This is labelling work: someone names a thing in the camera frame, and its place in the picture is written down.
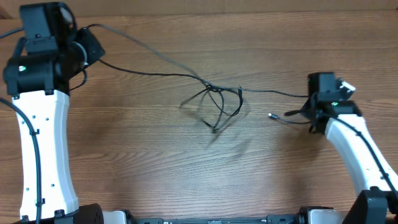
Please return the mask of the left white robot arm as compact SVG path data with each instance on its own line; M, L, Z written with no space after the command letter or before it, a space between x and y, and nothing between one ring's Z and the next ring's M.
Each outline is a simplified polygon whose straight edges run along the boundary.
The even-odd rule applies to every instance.
M70 173L69 81L103 56L63 2L20 8L25 32L3 71L7 105L16 112L22 149L21 223L103 223L101 207L80 205Z

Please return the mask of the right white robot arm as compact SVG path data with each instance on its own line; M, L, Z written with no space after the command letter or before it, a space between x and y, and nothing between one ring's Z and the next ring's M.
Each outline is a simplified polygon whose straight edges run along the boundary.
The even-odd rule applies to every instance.
M302 207L296 223L397 223L397 173L371 137L366 120L351 100L355 87L333 72L308 75L308 100L299 110L309 132L323 134L349 172L356 200L347 214L329 207Z

